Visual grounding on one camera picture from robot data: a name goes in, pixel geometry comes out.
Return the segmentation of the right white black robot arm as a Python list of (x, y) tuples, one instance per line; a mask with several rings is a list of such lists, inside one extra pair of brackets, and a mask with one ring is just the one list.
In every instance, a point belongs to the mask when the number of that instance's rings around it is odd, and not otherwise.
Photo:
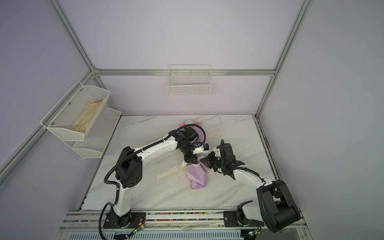
[(206, 157), (200, 160), (214, 172), (229, 176), (256, 193), (257, 201), (245, 201), (237, 205), (234, 216), (225, 214), (227, 220), (239, 227), (266, 226), (276, 233), (301, 219), (300, 211), (282, 180), (270, 180), (236, 159), (231, 144), (221, 141)]

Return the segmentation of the pink purple wrapping paper sheet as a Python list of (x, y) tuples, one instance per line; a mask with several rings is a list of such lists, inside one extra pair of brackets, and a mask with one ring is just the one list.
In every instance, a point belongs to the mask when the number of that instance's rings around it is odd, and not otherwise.
[[(195, 121), (195, 124), (202, 127), (201, 122)], [(202, 142), (202, 140), (204, 139), (203, 131), (196, 126), (192, 128), (195, 129), (199, 135), (199, 137), (195, 141)], [(207, 182), (207, 170), (203, 167), (203, 165), (187, 164), (185, 162), (182, 162), (179, 169), (182, 172), (187, 173), (187, 177), (190, 180), (192, 190), (199, 190), (205, 188)]]

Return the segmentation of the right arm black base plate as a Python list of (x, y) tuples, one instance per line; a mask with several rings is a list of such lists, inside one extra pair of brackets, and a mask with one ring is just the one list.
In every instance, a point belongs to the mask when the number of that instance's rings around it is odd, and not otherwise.
[(264, 223), (257, 220), (249, 220), (238, 211), (224, 211), (225, 227), (263, 227)]

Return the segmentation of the white blue fake rose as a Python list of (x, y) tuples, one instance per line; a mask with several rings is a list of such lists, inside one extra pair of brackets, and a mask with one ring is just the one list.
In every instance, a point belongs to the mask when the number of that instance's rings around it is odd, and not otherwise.
[(185, 125), (189, 125), (189, 124), (195, 124), (195, 121), (194, 121), (194, 120), (190, 120), (190, 119), (188, 119), (188, 120), (184, 120), (183, 123), (184, 123)]

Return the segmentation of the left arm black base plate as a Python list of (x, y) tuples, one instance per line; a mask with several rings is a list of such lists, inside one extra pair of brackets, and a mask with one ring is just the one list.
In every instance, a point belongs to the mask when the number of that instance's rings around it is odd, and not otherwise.
[(104, 229), (136, 229), (140, 224), (144, 224), (147, 213), (145, 212), (128, 212), (119, 217), (114, 211), (106, 214)]

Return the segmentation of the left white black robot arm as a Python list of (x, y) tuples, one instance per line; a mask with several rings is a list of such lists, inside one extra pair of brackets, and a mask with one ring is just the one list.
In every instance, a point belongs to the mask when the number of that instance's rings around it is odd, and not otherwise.
[[(200, 138), (196, 129), (202, 131)], [(181, 125), (170, 131), (165, 137), (143, 147), (132, 149), (125, 147), (116, 164), (104, 177), (104, 183), (116, 186), (116, 197), (113, 203), (107, 202), (103, 207), (99, 221), (98, 231), (101, 239), (105, 239), (102, 232), (102, 220), (111, 228), (133, 227), (129, 234), (122, 239), (130, 239), (141, 231), (145, 224), (146, 214), (133, 214), (131, 200), (135, 186), (143, 178), (145, 163), (174, 150), (180, 150), (184, 155), (184, 163), (197, 164), (198, 155), (207, 151), (206, 133), (203, 128), (195, 123)]]

